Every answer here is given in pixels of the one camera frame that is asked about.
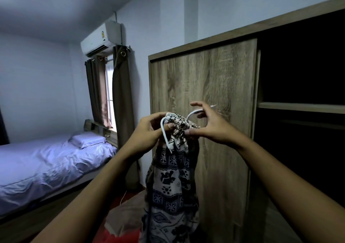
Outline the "person's right hand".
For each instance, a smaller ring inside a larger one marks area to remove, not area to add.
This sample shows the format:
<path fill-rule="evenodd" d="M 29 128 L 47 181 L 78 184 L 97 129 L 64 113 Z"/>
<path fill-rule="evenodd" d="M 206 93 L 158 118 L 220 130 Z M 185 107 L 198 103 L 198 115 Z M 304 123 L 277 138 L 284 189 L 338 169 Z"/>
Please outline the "person's right hand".
<path fill-rule="evenodd" d="M 207 119 L 207 138 L 219 144 L 227 145 L 233 149 L 241 148 L 243 141 L 247 138 L 238 129 L 228 123 L 218 112 L 203 101 L 192 101 L 191 106 L 199 106 L 209 115 Z"/>

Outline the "person's left hand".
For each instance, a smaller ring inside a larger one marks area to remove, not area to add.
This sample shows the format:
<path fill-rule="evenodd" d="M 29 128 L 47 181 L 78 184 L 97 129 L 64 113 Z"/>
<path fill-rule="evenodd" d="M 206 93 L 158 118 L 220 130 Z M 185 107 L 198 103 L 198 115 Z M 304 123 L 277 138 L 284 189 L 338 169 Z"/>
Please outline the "person's left hand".
<path fill-rule="evenodd" d="M 166 114 L 167 112 L 157 112 L 140 119 L 133 134 L 121 149 L 128 158 L 137 160 L 156 145 L 163 136 L 162 132 L 158 132 L 158 126 Z"/>

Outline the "white plastic clothes hanger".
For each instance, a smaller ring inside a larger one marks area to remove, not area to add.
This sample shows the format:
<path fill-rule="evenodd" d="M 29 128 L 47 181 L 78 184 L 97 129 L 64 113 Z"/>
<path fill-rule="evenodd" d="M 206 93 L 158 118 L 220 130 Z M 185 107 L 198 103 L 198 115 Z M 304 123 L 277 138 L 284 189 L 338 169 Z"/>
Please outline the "white plastic clothes hanger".
<path fill-rule="evenodd" d="M 187 117 L 183 117 L 176 113 L 167 113 L 160 121 L 160 127 L 162 129 L 162 134 L 164 141 L 166 143 L 165 147 L 170 152 L 174 154 L 177 152 L 183 152 L 188 150 L 186 138 L 184 137 L 185 130 L 199 128 L 198 125 L 190 121 L 190 117 L 193 114 L 203 113 L 204 109 L 197 109 L 190 112 Z M 172 123 L 174 125 L 174 131 L 166 135 L 164 126 Z"/>

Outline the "patterned blue white garment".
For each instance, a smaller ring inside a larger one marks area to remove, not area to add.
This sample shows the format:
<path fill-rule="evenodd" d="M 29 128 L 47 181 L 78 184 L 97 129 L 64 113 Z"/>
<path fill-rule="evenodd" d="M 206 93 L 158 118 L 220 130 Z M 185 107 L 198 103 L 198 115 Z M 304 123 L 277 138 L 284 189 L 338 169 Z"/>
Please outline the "patterned blue white garment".
<path fill-rule="evenodd" d="M 146 176 L 144 214 L 138 243 L 191 243 L 199 227 L 195 168 L 199 141 L 186 137 L 188 150 L 174 154 L 158 141 Z"/>

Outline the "person's right forearm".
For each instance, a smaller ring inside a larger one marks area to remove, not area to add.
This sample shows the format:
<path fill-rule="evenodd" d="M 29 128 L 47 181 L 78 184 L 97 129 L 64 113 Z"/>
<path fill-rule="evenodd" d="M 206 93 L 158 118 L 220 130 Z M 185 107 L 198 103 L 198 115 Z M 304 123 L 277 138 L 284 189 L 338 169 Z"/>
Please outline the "person's right forearm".
<path fill-rule="evenodd" d="M 345 243 L 345 208 L 251 139 L 240 141 L 237 151 L 304 242 Z"/>

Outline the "person's left forearm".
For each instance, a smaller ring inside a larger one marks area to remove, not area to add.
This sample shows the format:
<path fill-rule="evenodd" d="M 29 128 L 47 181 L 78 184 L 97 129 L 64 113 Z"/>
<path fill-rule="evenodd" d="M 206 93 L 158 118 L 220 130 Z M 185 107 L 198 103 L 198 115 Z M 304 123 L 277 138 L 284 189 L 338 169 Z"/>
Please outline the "person's left forearm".
<path fill-rule="evenodd" d="M 116 182 L 142 156 L 123 146 L 100 173 L 63 209 L 31 243 L 85 243 L 96 225 Z"/>

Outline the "window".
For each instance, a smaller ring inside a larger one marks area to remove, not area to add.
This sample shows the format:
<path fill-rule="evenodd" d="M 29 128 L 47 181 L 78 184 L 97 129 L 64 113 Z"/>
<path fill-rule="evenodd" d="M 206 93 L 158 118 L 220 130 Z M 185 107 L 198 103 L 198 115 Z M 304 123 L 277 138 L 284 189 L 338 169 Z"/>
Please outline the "window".
<path fill-rule="evenodd" d="M 113 58 L 108 57 L 106 61 L 106 88 L 107 88 L 108 115 L 111 122 L 112 130 L 117 132 L 116 121 L 115 121 L 115 116 L 114 116 L 113 94 L 112 94 L 113 72 L 114 72 Z"/>

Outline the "short brown curtain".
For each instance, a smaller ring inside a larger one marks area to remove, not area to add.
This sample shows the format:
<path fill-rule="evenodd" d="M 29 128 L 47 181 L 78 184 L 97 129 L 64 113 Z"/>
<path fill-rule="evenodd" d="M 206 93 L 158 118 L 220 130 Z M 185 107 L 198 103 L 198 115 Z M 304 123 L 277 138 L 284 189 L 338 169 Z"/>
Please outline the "short brown curtain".
<path fill-rule="evenodd" d="M 111 129 L 112 124 L 107 101 L 105 58 L 95 56 L 85 61 L 84 64 L 87 74 L 93 120 L 103 127 Z"/>

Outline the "beige cloth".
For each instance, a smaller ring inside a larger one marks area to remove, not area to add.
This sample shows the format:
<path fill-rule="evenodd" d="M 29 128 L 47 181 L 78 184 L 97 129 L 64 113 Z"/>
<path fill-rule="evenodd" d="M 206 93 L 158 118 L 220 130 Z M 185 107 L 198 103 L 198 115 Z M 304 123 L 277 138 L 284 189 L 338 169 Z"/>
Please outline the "beige cloth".
<path fill-rule="evenodd" d="M 111 209 L 106 216 L 104 227 L 116 237 L 140 230 L 144 213 L 145 191 L 141 191 L 119 206 Z"/>

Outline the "wooden wardrobe shelf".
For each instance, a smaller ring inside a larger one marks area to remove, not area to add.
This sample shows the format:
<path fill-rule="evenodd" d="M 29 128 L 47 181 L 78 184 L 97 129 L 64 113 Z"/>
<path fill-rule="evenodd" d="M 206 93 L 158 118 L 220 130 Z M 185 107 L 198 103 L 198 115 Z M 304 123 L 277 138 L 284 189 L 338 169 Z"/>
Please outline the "wooden wardrobe shelf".
<path fill-rule="evenodd" d="M 262 108 L 262 109 L 345 114 L 345 105 L 285 103 L 285 102 L 260 102 L 257 104 L 257 107 Z"/>

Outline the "wooden wardrobe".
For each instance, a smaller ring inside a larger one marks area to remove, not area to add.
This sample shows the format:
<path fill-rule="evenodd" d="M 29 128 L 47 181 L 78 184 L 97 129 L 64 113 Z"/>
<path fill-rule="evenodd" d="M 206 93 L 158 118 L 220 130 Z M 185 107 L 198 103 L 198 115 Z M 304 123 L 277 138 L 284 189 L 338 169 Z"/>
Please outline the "wooden wardrobe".
<path fill-rule="evenodd" d="M 252 139 L 345 208 L 345 114 L 258 108 L 345 105 L 345 0 L 330 0 L 149 56 L 158 61 L 257 39 Z M 240 243 L 302 243 L 248 168 Z"/>

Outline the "red floor mat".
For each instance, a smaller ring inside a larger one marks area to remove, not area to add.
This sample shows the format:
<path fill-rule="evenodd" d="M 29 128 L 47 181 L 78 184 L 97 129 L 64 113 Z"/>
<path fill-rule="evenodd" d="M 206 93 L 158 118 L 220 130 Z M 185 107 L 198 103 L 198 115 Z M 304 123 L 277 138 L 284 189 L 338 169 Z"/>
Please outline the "red floor mat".
<path fill-rule="evenodd" d="M 127 201 L 138 193 L 139 192 L 125 192 L 122 195 L 116 197 L 110 206 L 110 210 L 119 206 L 121 203 Z M 111 235 L 104 227 L 106 216 L 103 219 L 101 226 L 99 227 L 92 243 L 138 243 L 141 228 L 140 230 L 129 232 L 123 236 L 116 237 L 114 235 Z"/>

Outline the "light bedsheet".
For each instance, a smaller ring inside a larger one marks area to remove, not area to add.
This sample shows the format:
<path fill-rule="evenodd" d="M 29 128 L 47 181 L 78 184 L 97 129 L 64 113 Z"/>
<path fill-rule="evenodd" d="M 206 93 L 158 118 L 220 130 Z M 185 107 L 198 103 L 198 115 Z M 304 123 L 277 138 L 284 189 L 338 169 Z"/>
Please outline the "light bedsheet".
<path fill-rule="evenodd" d="M 71 136 L 0 146 L 0 218 L 98 171 L 117 152 L 108 141 L 79 149 Z"/>

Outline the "white wall air conditioner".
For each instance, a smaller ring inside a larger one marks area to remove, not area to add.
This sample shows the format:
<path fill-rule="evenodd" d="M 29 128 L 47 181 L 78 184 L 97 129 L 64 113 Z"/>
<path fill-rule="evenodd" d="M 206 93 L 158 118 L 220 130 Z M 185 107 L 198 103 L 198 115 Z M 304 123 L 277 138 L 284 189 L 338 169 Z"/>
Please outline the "white wall air conditioner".
<path fill-rule="evenodd" d="M 113 20 L 107 20 L 80 43 L 83 54 L 88 58 L 108 57 L 113 53 L 113 47 L 122 44 L 121 24 Z"/>

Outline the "wooden bed frame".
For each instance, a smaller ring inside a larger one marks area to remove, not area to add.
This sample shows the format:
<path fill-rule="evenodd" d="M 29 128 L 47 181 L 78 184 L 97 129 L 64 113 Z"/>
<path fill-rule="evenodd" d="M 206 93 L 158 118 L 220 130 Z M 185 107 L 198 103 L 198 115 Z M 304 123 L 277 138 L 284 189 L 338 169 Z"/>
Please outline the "wooden bed frame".
<path fill-rule="evenodd" d="M 101 127 L 87 119 L 84 123 L 84 132 L 94 132 L 103 136 L 117 147 L 117 133 L 112 129 Z M 18 243 L 40 232 L 99 174 L 101 169 L 40 201 L 31 203 L 20 211 L 0 218 L 0 243 Z"/>

